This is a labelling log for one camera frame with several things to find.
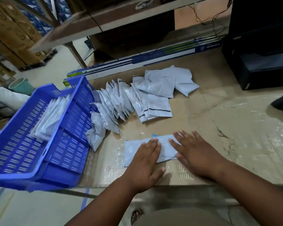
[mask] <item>person's left hand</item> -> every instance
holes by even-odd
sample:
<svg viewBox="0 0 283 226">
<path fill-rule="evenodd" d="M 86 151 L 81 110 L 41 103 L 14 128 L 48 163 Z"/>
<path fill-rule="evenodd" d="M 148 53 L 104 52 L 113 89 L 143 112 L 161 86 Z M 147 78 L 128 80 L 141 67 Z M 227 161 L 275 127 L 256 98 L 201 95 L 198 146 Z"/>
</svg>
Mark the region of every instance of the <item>person's left hand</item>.
<svg viewBox="0 0 283 226">
<path fill-rule="evenodd" d="M 148 143 L 142 143 L 127 170 L 121 176 L 132 186 L 136 194 L 150 189 L 165 173 L 166 168 L 164 167 L 154 170 L 160 151 L 161 143 L 158 143 L 157 138 L 152 138 Z"/>
</svg>

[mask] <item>blue plastic crate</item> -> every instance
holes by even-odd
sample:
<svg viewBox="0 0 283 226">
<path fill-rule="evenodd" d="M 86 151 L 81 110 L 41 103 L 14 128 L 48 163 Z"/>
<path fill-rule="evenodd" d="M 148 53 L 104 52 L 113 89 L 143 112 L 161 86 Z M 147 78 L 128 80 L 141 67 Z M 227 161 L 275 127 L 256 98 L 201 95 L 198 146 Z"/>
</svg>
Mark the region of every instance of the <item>blue plastic crate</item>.
<svg viewBox="0 0 283 226">
<path fill-rule="evenodd" d="M 85 132 L 91 128 L 92 86 L 85 76 L 68 81 L 69 89 L 54 84 L 37 88 L 0 131 L 0 186 L 17 190 L 54 190 L 78 184 L 87 159 Z M 53 98 L 72 94 L 51 139 L 28 136 Z"/>
</svg>

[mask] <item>beige pants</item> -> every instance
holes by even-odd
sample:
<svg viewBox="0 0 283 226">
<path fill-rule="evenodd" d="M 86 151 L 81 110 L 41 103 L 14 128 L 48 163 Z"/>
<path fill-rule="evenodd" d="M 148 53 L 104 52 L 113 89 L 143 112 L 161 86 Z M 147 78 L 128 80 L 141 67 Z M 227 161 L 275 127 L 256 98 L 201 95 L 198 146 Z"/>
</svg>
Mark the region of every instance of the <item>beige pants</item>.
<svg viewBox="0 0 283 226">
<path fill-rule="evenodd" d="M 204 209 L 163 209 L 142 215 L 134 226 L 233 226 Z"/>
</svg>

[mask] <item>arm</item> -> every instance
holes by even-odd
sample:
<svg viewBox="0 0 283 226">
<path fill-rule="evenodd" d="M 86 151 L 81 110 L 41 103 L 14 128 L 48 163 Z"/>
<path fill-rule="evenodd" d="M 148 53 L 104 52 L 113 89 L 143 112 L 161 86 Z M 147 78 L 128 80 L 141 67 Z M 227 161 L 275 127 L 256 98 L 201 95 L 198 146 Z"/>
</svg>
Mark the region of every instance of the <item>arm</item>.
<svg viewBox="0 0 283 226">
<path fill-rule="evenodd" d="M 283 225 L 283 191 L 272 183 L 222 157 L 197 132 L 174 133 L 181 145 L 169 140 L 176 157 L 192 173 L 223 186 L 264 226 Z"/>
<path fill-rule="evenodd" d="M 133 197 L 150 189 L 164 174 L 165 168 L 154 171 L 160 151 L 156 138 L 143 143 L 125 173 L 65 226 L 118 226 Z"/>
</svg>

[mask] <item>forearm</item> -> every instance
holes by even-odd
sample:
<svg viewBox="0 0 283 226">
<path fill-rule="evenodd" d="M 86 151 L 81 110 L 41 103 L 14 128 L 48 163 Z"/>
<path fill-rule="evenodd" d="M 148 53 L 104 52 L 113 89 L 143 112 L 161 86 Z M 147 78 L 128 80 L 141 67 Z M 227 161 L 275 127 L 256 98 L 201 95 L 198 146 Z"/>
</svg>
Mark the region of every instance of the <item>forearm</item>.
<svg viewBox="0 0 283 226">
<path fill-rule="evenodd" d="M 120 177 L 65 226 L 117 226 L 135 195 L 130 185 Z"/>
<path fill-rule="evenodd" d="M 263 226 L 283 226 L 283 191 L 239 165 L 226 161 L 212 174 Z"/>
</svg>

